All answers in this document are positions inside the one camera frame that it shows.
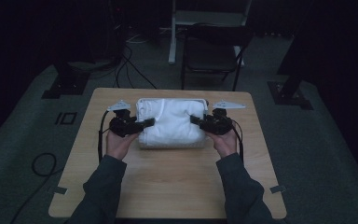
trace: gray carpet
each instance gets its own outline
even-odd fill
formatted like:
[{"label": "gray carpet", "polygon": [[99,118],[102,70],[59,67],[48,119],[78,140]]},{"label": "gray carpet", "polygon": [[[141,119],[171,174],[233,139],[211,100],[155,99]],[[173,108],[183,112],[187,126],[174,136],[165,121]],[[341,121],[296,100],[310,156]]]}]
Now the gray carpet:
[{"label": "gray carpet", "polygon": [[[140,38],[132,41],[141,42],[128,44],[132,49],[131,61],[137,68],[159,89],[180,89],[182,42],[178,41],[177,63],[169,65],[168,38],[162,38],[159,44],[143,42]],[[282,194],[287,217],[282,223],[358,223],[358,167],[316,88],[306,82],[300,87],[314,110],[275,105],[269,93],[267,81],[287,79],[276,76],[276,73],[290,43],[291,40],[280,37],[255,37],[245,52],[246,65],[241,70],[237,87],[237,91],[248,91],[253,95],[278,181],[287,187]],[[91,67],[86,63],[74,65]],[[139,89],[152,88],[130,66],[129,78],[126,71],[123,67],[119,76],[121,88],[131,88],[131,84]],[[9,223],[23,202],[43,183],[44,177],[35,175],[31,169],[34,158],[43,152],[54,153],[56,170],[62,168],[93,90],[112,87],[115,81],[112,72],[96,72],[91,75],[83,95],[42,100],[44,90],[50,88],[55,77],[56,71],[52,67],[36,77],[0,129],[0,223]],[[186,89],[230,91],[232,80],[228,77],[221,83],[220,77],[194,76],[187,80]],[[57,123],[60,113],[76,113],[75,122],[72,125]],[[52,158],[44,157],[38,160],[36,167],[40,173],[47,173],[51,165]],[[16,223],[64,222],[62,218],[48,215],[53,196],[48,189],[58,184],[60,175],[53,176],[36,193],[21,210]],[[197,223],[194,220],[172,222]]]}]

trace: black chair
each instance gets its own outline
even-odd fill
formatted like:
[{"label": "black chair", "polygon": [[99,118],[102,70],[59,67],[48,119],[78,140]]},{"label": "black chair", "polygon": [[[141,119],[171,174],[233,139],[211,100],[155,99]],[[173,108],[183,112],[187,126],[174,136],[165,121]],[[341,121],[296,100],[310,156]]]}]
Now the black chair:
[{"label": "black chair", "polygon": [[[186,30],[182,60],[182,90],[186,72],[224,74],[236,72],[232,90],[235,91],[241,70],[242,54],[253,37],[248,26],[223,26],[196,23]],[[240,47],[238,53],[234,46]]]}]

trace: folded towel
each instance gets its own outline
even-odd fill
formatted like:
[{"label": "folded towel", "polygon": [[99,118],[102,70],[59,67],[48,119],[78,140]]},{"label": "folded towel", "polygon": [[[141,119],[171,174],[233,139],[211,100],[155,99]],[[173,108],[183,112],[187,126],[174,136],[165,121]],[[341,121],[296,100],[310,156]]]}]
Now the folded towel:
[{"label": "folded towel", "polygon": [[203,119],[205,100],[140,99],[136,106],[138,121],[156,120],[139,135],[141,147],[203,147],[205,133],[190,123],[190,115]]}]

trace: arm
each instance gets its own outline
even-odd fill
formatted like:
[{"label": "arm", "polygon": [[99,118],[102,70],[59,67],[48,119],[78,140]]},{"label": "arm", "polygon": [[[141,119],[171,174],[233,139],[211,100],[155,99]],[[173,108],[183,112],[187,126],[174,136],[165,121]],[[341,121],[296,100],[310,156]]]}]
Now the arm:
[{"label": "arm", "polygon": [[109,131],[106,136],[106,154],[97,170],[83,185],[86,195],[69,223],[114,222],[120,200],[121,180],[127,167],[122,159],[137,136],[132,134],[121,138]]},{"label": "arm", "polygon": [[227,222],[276,223],[263,202],[263,187],[245,170],[237,153],[236,135],[231,130],[224,135],[206,133],[213,139],[221,160],[216,163],[226,196]]}]

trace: black cable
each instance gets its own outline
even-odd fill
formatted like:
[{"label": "black cable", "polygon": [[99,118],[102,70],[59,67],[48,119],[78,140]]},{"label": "black cable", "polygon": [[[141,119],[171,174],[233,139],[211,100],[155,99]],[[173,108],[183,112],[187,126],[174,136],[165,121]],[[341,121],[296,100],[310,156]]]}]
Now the black cable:
[{"label": "black cable", "polygon": [[237,121],[235,121],[234,119],[232,119],[232,121],[234,121],[234,122],[237,124],[237,126],[240,128],[240,131],[241,131],[241,136],[240,136],[240,135],[238,134],[238,132],[237,132],[237,129],[234,127],[234,125],[231,124],[231,127],[232,127],[232,129],[234,130],[234,133],[237,135],[237,138],[238,138],[239,143],[240,143],[240,157],[241,157],[241,160],[242,160],[242,162],[243,162],[242,128],[241,128],[240,124],[239,124]]},{"label": "black cable", "polygon": [[135,69],[135,71],[136,71],[141,77],[143,77],[150,85],[152,85],[152,87],[153,87],[154,89],[157,89],[157,87],[156,87],[147,77],[145,77],[145,75],[142,74],[141,71],[138,70],[138,68],[130,61],[129,58],[127,58],[127,57],[124,56],[124,55],[123,55],[123,58],[126,60],[126,62],[130,63],[130,65]]},{"label": "black cable", "polygon": [[[240,126],[240,124],[237,122],[237,121],[235,121],[234,119],[232,119],[231,121],[230,121],[230,119],[228,119],[226,116],[221,116],[221,115],[218,115],[220,118],[222,118],[222,119],[225,119],[227,122],[229,122],[230,124],[231,124],[231,129],[232,130],[234,130],[234,133],[237,135],[237,138],[238,138],[238,142],[239,142],[239,144],[240,144],[240,158],[241,158],[241,160],[242,160],[242,162],[243,162],[243,160],[244,160],[244,158],[243,158],[243,141],[242,141],[242,139],[243,139],[243,136],[242,136],[242,128],[241,128],[241,126]],[[240,131],[241,131],[241,136],[238,134],[238,132],[237,132],[237,129],[234,127],[234,125],[232,124],[232,122],[235,122],[236,124],[237,124],[237,126],[240,128]]]},{"label": "black cable", "polygon": [[[51,169],[50,171],[47,173],[47,174],[40,174],[39,172],[36,171],[35,169],[35,164],[37,162],[37,160],[39,160],[39,158],[41,158],[42,156],[50,156],[53,158],[53,165],[51,166]],[[19,216],[20,212],[22,211],[22,209],[25,207],[25,205],[31,201],[31,199],[33,199],[33,197],[36,195],[36,193],[42,189],[42,187],[48,182],[48,180],[53,176],[53,175],[56,175],[60,172],[63,171],[63,168],[57,170],[57,171],[54,171],[55,168],[57,166],[57,158],[54,154],[52,153],[48,153],[48,152],[45,152],[45,153],[42,153],[42,154],[39,154],[38,156],[36,156],[32,162],[32,170],[34,172],[34,174],[38,175],[38,176],[43,176],[45,177],[45,180],[43,181],[42,184],[39,185],[39,187],[25,200],[25,202],[21,205],[21,207],[17,210],[16,214],[14,215],[14,217],[11,219],[10,221],[10,224],[13,224],[17,217]]]},{"label": "black cable", "polygon": [[[131,49],[129,49],[130,50],[130,55],[129,55],[129,59],[132,57],[132,50]],[[115,87],[115,84],[117,83],[117,87],[118,88],[120,88],[120,85],[119,85],[119,83],[118,83],[118,76],[119,76],[119,74],[120,74],[120,72],[121,72],[121,69],[123,69],[123,67],[124,66],[126,66],[126,68],[127,68],[127,74],[128,74],[128,66],[127,66],[127,62],[128,61],[125,61],[125,62],[123,62],[123,64],[118,68],[118,71],[115,73],[115,82],[113,83],[113,87]]]},{"label": "black cable", "polygon": [[107,130],[106,131],[103,130],[103,123],[104,123],[104,119],[106,118],[107,113],[109,113],[109,110],[106,110],[103,113],[100,131],[98,131],[98,160],[99,160],[99,162],[101,162],[101,160],[103,159],[103,133],[107,131]]},{"label": "black cable", "polygon": [[132,82],[131,82],[131,79],[130,79],[130,75],[129,75],[129,67],[126,65],[126,73],[127,73],[127,79],[129,80],[129,82],[130,82],[130,86],[133,88],[133,89],[135,89],[134,87],[133,87],[133,85],[132,85]]},{"label": "black cable", "polygon": [[284,223],[290,224],[290,222],[286,219],[286,217],[283,219]]}]

